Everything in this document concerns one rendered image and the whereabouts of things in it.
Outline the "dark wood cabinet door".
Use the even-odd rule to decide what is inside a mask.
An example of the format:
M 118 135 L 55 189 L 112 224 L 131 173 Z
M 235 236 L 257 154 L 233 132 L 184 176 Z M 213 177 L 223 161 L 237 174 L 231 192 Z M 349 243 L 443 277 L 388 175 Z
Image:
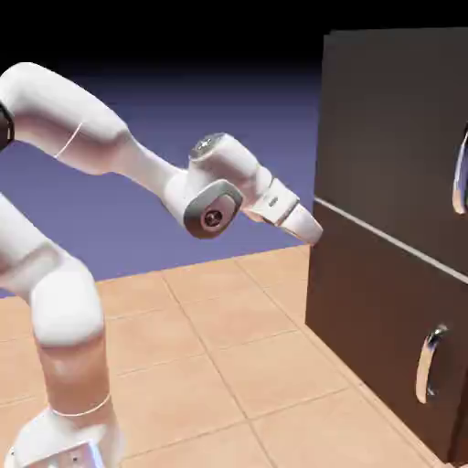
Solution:
M 306 324 L 442 461 L 468 463 L 468 284 L 328 207 L 310 252 Z M 449 331 L 432 360 L 435 395 L 420 404 L 427 334 Z
M 468 123 L 468 27 L 324 40 L 315 193 L 468 276 L 452 181 Z

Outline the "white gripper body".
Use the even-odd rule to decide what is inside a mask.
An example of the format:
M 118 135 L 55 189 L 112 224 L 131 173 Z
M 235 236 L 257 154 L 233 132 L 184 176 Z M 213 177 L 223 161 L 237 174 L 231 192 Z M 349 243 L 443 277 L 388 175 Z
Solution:
M 322 226 L 301 203 L 286 216 L 280 228 L 304 244 L 316 244 L 323 234 Z

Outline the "dark wood cabinet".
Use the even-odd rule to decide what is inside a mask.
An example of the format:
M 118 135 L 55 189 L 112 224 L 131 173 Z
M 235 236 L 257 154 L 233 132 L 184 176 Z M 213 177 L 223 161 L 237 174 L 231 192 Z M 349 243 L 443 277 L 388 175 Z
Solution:
M 468 27 L 324 40 L 307 325 L 468 463 Z

